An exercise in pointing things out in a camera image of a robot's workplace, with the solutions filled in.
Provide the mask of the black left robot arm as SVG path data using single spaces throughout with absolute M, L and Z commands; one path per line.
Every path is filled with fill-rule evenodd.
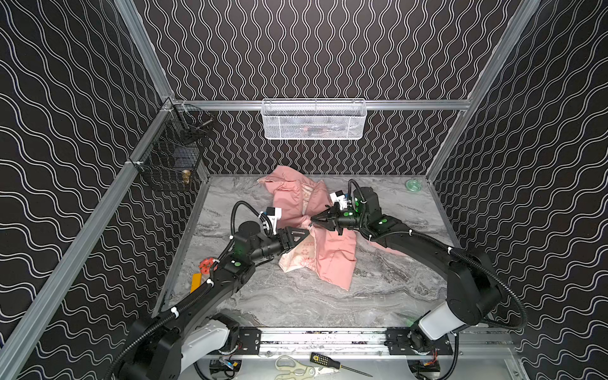
M 258 264 L 290 252 L 310 235 L 308 229 L 285 227 L 268 235 L 246 222 L 232 235 L 214 262 L 210 277 L 171 310 L 131 326 L 128 342 L 110 364 L 105 379 L 175 379 L 185 358 L 182 345 L 215 307 L 239 291 Z

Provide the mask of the red tape roll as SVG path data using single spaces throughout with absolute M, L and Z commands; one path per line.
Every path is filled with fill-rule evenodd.
M 217 259 L 214 257 L 205 258 L 199 263 L 199 273 L 201 275 L 208 276 L 211 273 L 212 269 L 215 267 L 216 262 Z

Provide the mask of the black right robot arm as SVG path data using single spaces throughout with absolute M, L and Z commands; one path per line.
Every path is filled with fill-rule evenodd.
M 512 331 L 527 326 L 522 300 L 498 277 L 487 254 L 448 245 L 384 213 L 370 187 L 348 191 L 345 200 L 333 201 L 311 221 L 337 234 L 355 231 L 369 242 L 421 262 L 446 280 L 446 300 L 413 323 L 409 339 L 416 349 L 480 323 Z

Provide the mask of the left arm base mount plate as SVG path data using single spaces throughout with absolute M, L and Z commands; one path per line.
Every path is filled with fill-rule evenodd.
M 231 329 L 226 341 L 228 355 L 256 356 L 260 352 L 262 331 L 253 327 Z

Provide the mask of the pink zip-up jacket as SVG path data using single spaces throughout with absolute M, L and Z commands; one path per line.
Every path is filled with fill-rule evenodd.
M 349 290 L 356 268 L 356 233 L 342 235 L 314 226 L 311 217 L 330 205 L 330 192 L 323 180 L 312 180 L 288 166 L 278 166 L 258 183 L 272 195 L 272 206 L 282 210 L 278 228 L 307 229 L 310 236 L 279 260 L 284 272 L 310 269 L 320 280 Z

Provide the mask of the small brass bell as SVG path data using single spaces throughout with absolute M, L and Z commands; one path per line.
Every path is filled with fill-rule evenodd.
M 189 185 L 191 182 L 192 172 L 189 169 L 181 171 L 182 181 L 184 185 Z

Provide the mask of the yellow block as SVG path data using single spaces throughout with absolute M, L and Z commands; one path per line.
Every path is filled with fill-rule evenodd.
M 202 283 L 202 274 L 200 272 L 193 274 L 191 281 L 190 293 L 196 291 Z

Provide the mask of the black yellow screwdriver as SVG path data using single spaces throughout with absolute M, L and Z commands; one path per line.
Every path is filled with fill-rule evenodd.
M 356 373 L 358 375 L 363 375 L 368 378 L 372 378 L 372 375 L 367 372 L 364 372 L 361 370 L 356 370 L 355 368 L 345 366 L 341 362 L 331 359 L 331 358 L 329 358 L 329 356 L 325 356 L 320 353 L 312 352 L 310 354 L 310 362 L 312 362 L 313 364 L 317 364 L 323 368 L 331 368 L 331 369 L 337 370 L 337 371 L 341 371 L 341 370 L 350 371 L 350 372 Z

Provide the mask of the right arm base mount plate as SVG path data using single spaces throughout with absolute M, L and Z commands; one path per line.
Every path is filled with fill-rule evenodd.
M 451 356 L 453 348 L 447 335 L 430 340 L 417 329 L 389 328 L 385 332 L 384 345 L 391 356 L 426 356 L 439 354 Z

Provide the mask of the green transparent lid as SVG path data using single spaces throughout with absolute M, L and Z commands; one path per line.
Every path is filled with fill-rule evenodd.
M 405 182 L 405 187 L 411 193 L 419 193 L 423 188 L 423 183 L 418 179 L 412 178 Z

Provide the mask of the aluminium front rail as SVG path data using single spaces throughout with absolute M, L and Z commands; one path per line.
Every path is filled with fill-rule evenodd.
M 385 332 L 389 328 L 281 328 L 259 327 L 262 331 L 260 352 L 254 359 L 271 359 L 287 355 L 307 358 L 312 352 L 319 352 L 337 359 L 397 359 L 431 358 L 426 356 L 391 356 L 384 345 Z M 517 356 L 510 333 L 505 329 L 485 326 L 470 327 L 459 334 L 459 345 L 455 337 L 447 334 L 453 354 L 463 359 L 513 359 Z M 211 356 L 232 356 L 227 351 L 211 351 Z

